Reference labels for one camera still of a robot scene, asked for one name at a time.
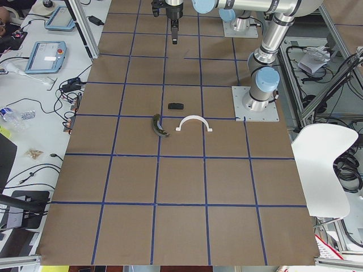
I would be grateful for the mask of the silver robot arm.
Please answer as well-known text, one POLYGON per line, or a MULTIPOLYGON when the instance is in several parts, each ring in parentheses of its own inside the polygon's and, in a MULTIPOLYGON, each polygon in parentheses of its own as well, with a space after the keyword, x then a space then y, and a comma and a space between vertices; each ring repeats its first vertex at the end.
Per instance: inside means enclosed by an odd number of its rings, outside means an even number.
POLYGON ((192 1, 193 8, 199 14, 206 14, 213 9, 224 11, 243 10, 261 11, 273 14, 261 45, 248 59, 248 69, 252 85, 242 99, 243 106, 249 111, 261 112, 269 104, 272 92, 280 81, 278 72, 271 67, 277 51, 296 17, 306 16, 315 11, 322 1, 192 1))
POLYGON ((252 11, 220 8, 218 13, 223 21, 223 26, 229 26, 233 31, 247 31, 250 27, 252 11))

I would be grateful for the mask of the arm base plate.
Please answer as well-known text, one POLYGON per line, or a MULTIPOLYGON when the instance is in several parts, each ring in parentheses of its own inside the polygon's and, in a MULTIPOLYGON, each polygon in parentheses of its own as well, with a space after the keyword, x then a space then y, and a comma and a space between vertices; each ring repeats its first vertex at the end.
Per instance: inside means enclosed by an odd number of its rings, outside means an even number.
POLYGON ((273 92, 266 101, 254 100, 250 95, 250 86, 232 86, 235 120, 246 122, 279 122, 273 92))
POLYGON ((239 38, 246 38, 246 39, 257 39, 259 37, 257 31, 257 25, 255 20, 251 17, 250 19, 250 27, 247 31, 237 32, 233 31, 228 25, 223 26, 224 36, 225 37, 239 37, 239 38))

